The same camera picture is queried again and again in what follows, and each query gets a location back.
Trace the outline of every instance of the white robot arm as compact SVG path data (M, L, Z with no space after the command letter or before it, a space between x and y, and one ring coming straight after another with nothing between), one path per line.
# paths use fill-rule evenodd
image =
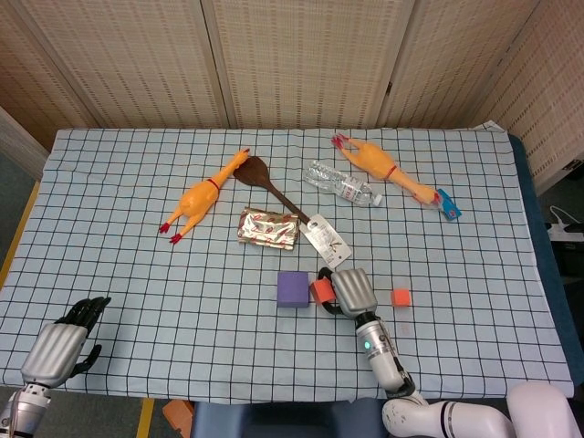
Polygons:
M375 316L377 299L365 272L350 269L332 273L323 268L318 276L331 280L339 302L339 307L326 303L325 309L355 320L359 344L388 397L382 419L392 436L581 438L566 398L547 383L528 382L509 393L507 402L514 423L490 406L454 401L428 404L400 364L385 325Z
M21 369L25 386L12 394L0 414L0 438L32 438L50 404L50 390L85 372L97 360L95 345L85 360L76 363L85 339L110 298L79 301L55 324L44 326Z

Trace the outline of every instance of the orange object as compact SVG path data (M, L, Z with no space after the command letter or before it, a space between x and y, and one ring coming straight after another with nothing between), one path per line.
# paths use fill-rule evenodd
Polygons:
M396 308L409 306L412 303L408 289L393 289L391 292L391 304Z
M391 155L377 144L350 139L342 134L335 135L331 141L350 162L368 172L373 178L388 180L400 185L410 192L419 203L440 202L440 196L432 187L413 180L397 166ZM352 145L359 151L351 153L346 149L346 145Z
M174 213L168 221L161 226L160 232L166 233L171 228L171 224L184 214L189 217L189 220L182 228L181 232L171 238L171 242L176 244L181 240L191 228L201 222L207 214L207 211L209 211L211 206L217 201L221 186L234 170L247 160L248 153L249 149L239 151L219 173L216 173L208 180L201 181L191 187L188 192L182 196L181 201L179 201L179 206L174 210Z
M171 427L181 434L182 438L191 437L194 406L187 400L172 400L162 408L162 413Z
M337 296L328 278L321 278L310 285L310 291L318 304L333 301Z

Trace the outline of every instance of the rubber chicken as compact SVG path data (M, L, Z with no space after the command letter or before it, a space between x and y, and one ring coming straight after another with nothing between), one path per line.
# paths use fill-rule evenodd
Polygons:
M168 221L166 221L161 226L160 232L168 232L168 230L171 228L171 224L184 214L185 216L189 217L189 220L182 228L181 232L171 238L171 242L176 244L179 240L181 240L184 235L191 231L191 228L201 222L201 220L207 214L207 211L211 208L215 201L217 201L217 198L219 197L219 189L221 186L234 172L234 170L241 166L245 160L247 160L248 153L249 149L246 149L245 151L239 151L220 172L216 173L208 180L201 181L191 187L189 191L182 196L178 207L176 210L174 210L174 213L171 215Z
M342 134L335 135L331 141L350 162L368 172L373 178L399 184L410 192L419 203L440 203L441 197L432 187L420 184L410 178L397 166L390 154L377 144L350 139ZM346 143L355 146L359 151L351 153L345 148Z

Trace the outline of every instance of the grid tablecloth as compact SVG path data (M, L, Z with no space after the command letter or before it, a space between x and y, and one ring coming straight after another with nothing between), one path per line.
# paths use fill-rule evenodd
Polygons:
M401 362L426 397L504 396L550 381L573 392L536 267L506 133L347 130L390 151L463 215L448 223L397 186L370 181L382 207L363 208L301 181L314 159L351 167L333 130L62 130L0 297L0 371L19 369L40 328L85 297L111 302L94 328L101 357L65 388L211 402L334 401L383 396L354 325L311 303L276 307L280 270L324 262L301 237L291 252L237 243L248 205L281 212L261 188L230 178L177 245L158 227L192 184L244 147L308 215L351 246L339 269L370 276ZM393 308L390 291L412 291Z

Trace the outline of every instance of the purple cube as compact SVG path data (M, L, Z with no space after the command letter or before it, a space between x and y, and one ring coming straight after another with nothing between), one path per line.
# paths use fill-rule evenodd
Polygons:
M279 308L307 308L308 272L280 271L277 273L277 306Z

